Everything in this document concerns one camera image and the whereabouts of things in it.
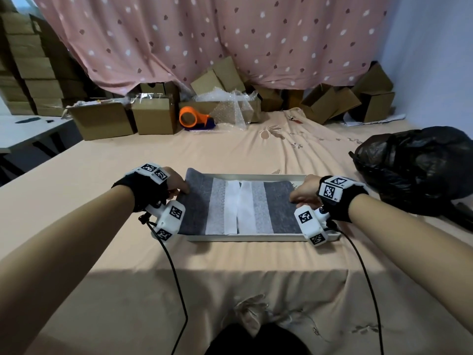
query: polka dot curtain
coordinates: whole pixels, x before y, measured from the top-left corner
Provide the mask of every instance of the polka dot curtain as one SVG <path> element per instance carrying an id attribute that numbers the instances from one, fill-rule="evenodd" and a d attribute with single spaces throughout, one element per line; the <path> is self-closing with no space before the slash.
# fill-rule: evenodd
<path id="1" fill-rule="evenodd" d="M 190 84 L 231 56 L 260 85 L 352 85 L 381 42 L 391 0 L 34 0 L 100 87 Z"/>

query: white tray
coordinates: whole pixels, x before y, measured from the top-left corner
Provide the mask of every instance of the white tray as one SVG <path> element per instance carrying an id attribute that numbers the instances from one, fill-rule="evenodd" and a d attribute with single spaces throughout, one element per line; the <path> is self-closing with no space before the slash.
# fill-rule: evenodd
<path id="1" fill-rule="evenodd" d="M 262 181 L 281 182 L 289 181 L 294 188 L 304 182 L 305 175 L 290 174 L 204 174 L 209 177 L 219 178 L 226 181 Z M 302 234 L 205 234 L 205 235 L 185 235 L 191 242 L 199 241 L 307 241 Z"/>

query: gray felt cloth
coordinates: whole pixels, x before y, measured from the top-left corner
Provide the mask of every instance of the gray felt cloth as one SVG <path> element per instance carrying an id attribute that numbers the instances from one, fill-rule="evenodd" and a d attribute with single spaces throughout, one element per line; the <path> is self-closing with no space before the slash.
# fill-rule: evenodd
<path id="1" fill-rule="evenodd" d="M 296 206 L 289 202 L 291 182 L 227 182 L 193 168 L 187 170 L 186 182 L 190 194 L 177 197 L 186 207 L 180 234 L 301 233 Z"/>

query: beige bedsheet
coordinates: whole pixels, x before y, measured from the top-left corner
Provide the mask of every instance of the beige bedsheet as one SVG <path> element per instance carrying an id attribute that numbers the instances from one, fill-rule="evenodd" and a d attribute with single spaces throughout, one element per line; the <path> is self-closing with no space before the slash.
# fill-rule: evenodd
<path id="1" fill-rule="evenodd" d="M 0 188 L 0 256 L 147 161 L 183 175 L 193 167 L 205 173 L 356 177 L 347 153 L 368 130 L 357 137 L 354 131 L 344 136 L 294 109 L 272 113 L 245 132 L 81 142 Z M 460 238 L 469 236 L 437 222 Z M 471 353 L 473 337 L 352 231 L 376 293 L 386 353 Z M 346 239 L 316 249 L 303 242 L 193 244 L 175 236 L 168 248 L 189 311 L 178 354 L 203 354 L 222 326 L 235 318 L 251 326 L 251 311 L 264 308 L 269 320 L 295 333 L 313 354 L 379 352 L 370 292 Z M 28 354 L 168 354 L 183 322 L 168 260 L 133 214 Z"/>

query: black cable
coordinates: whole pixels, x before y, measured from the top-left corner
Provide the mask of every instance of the black cable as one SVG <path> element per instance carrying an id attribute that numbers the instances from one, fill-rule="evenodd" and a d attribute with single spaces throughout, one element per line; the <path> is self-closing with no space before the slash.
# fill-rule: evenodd
<path id="1" fill-rule="evenodd" d="M 169 264 L 171 265 L 171 268 L 172 268 L 173 274 L 174 274 L 174 279 L 175 279 L 175 281 L 176 281 L 177 291 L 179 292 L 179 297 L 181 298 L 181 304 L 182 304 L 182 309 L 184 310 L 184 316 L 186 317 L 186 320 L 185 320 L 185 322 L 184 322 L 184 326 L 182 327 L 182 330 L 181 330 L 181 332 L 179 333 L 179 336 L 177 337 L 177 340 L 176 340 L 176 342 L 175 342 L 175 344 L 174 344 L 173 351 L 171 352 L 171 355 L 174 355 L 174 352 L 176 351 L 176 348 L 177 348 L 177 344 L 179 344 L 179 340 L 181 340 L 181 336 L 182 336 L 182 334 L 184 333 L 184 329 L 185 329 L 186 326 L 187 326 L 187 321 L 189 320 L 189 316 L 187 315 L 186 304 L 184 303 L 184 297 L 182 296 L 181 286 L 179 285 L 179 280 L 177 279 L 176 269 L 174 268 L 174 264 L 173 264 L 173 261 L 172 261 L 172 259 L 171 259 L 171 256 L 169 255 L 168 250 L 167 250 L 166 247 L 164 246 L 163 241 L 162 241 L 162 240 L 159 238 L 159 236 L 156 234 L 156 232 L 154 231 L 153 226 L 150 224 L 149 221 L 146 222 L 146 225 L 151 229 L 151 231 L 153 232 L 154 236 L 155 236 L 156 239 L 159 241 L 159 244 L 161 244 L 161 246 L 163 247 L 163 250 L 164 250 L 164 252 L 166 253 L 166 256 L 168 257 Z"/>
<path id="2" fill-rule="evenodd" d="M 355 244 L 353 244 L 352 240 L 344 232 L 342 232 L 340 229 L 335 229 L 335 231 L 338 231 L 338 232 L 342 233 L 345 236 L 345 238 L 348 239 L 348 241 L 352 245 L 353 249 L 355 249 L 355 252 L 356 252 L 356 255 L 358 256 L 359 262 L 361 263 L 361 266 L 363 267 L 363 271 L 365 273 L 366 281 L 368 282 L 368 286 L 370 287 L 371 297 L 373 298 L 373 304 L 375 304 L 376 320 L 378 322 L 379 348 L 381 350 L 381 355 L 384 355 L 383 335 L 381 334 L 381 318 L 379 316 L 378 303 L 376 301 L 375 292 L 373 290 L 373 287 L 371 286 L 370 277 L 368 276 L 368 272 L 366 271 L 366 268 L 365 268 L 365 263 L 363 263 L 363 259 L 361 258 L 361 255 L 359 254 L 358 249 L 356 249 L 356 246 L 355 246 Z"/>

